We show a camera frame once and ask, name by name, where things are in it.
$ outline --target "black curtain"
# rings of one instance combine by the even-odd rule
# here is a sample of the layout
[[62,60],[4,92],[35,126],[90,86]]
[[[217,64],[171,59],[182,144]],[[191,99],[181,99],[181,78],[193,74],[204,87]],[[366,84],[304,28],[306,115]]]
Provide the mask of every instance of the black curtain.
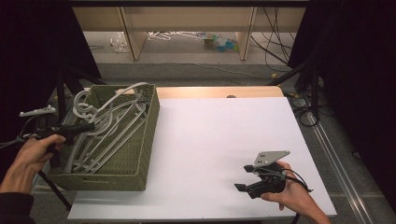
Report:
[[[396,5],[390,0],[346,0],[343,7],[339,30],[318,64],[324,91],[353,146],[396,212]],[[314,38],[310,36],[310,28],[318,27],[314,15],[323,9],[311,10],[305,14],[300,38]],[[309,53],[304,45],[299,46],[297,38],[296,44],[291,66]]]
[[[62,66],[100,77],[71,7],[6,0],[0,6],[0,142],[16,138],[21,111],[47,106]],[[0,148],[0,180],[18,149]]]

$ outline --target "black handle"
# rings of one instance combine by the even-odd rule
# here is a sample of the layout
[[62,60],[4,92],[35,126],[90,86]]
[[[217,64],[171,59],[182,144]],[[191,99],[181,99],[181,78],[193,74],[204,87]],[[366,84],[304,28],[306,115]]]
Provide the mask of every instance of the black handle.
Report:
[[55,149],[55,144],[49,145],[47,152],[52,152],[53,157],[49,160],[50,168],[61,167],[61,156],[59,151]]

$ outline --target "metal bracket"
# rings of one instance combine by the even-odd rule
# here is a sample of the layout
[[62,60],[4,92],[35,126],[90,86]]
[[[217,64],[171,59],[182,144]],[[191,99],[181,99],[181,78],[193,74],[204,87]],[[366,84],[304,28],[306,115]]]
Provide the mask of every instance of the metal bracket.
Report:
[[254,168],[263,167],[274,163],[275,161],[287,156],[290,151],[264,151],[260,152],[253,163]]

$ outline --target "floor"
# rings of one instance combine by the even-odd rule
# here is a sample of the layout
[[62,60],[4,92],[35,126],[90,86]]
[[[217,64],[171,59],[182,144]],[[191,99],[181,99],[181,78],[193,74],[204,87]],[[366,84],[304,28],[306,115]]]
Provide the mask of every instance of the floor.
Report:
[[[234,40],[232,33],[211,34]],[[269,38],[271,34],[254,33],[257,43],[275,56],[265,53],[251,42],[246,61],[241,61],[238,52],[233,49],[220,52],[205,46],[202,40],[185,35],[199,34],[160,36],[168,40],[153,37],[153,40],[146,40],[139,60],[133,62],[128,52],[116,52],[110,46],[117,39],[117,33],[85,33],[103,81],[107,84],[147,81],[157,86],[254,86],[266,85],[290,70],[277,58],[283,61],[288,59],[295,34],[280,34],[282,45],[288,46],[284,48],[287,53],[284,53],[278,44],[268,44],[265,37]],[[274,36],[272,40],[279,43]],[[294,93],[296,78],[282,83],[282,91]],[[290,98],[290,106],[301,106],[306,103],[304,99]],[[332,223],[396,223],[395,214],[366,167],[352,154],[355,150],[324,96],[320,98],[320,104],[320,122],[317,126],[305,126],[312,122],[309,114],[297,116],[297,120],[338,213],[336,217],[331,217]],[[64,195],[69,202],[73,202],[76,193],[64,191]],[[67,220],[67,211],[44,184],[37,186],[34,196],[32,217],[37,224],[75,223]],[[290,223],[290,220],[247,223]],[[299,223],[308,222],[301,218]]]

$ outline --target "aluminum profile rail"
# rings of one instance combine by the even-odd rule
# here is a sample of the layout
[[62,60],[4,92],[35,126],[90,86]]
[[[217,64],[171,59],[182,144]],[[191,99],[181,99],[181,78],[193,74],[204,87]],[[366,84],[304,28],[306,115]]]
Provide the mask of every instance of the aluminum profile rail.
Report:
[[[315,123],[315,117],[312,113],[308,114],[308,119],[312,124]],[[345,193],[350,206],[352,207],[356,219],[360,224],[374,224],[369,212],[367,211],[364,201],[361,199],[361,196],[349,178],[343,163],[341,163],[340,159],[338,158],[329,137],[323,129],[323,126],[319,122],[317,125],[313,126],[313,128],[320,145],[322,146],[322,149],[325,152],[332,169],[334,170],[335,176],[340,182],[341,188]]]

